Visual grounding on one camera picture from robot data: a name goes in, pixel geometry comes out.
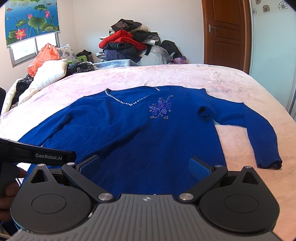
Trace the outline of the person's left hand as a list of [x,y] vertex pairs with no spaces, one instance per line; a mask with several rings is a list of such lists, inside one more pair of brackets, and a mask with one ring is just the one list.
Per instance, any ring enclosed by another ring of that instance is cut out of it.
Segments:
[[1,197],[0,199],[0,220],[1,221],[10,221],[11,220],[11,204],[17,195],[18,191],[20,190],[20,186],[15,180],[13,183],[9,184],[6,187],[6,195],[4,197]]

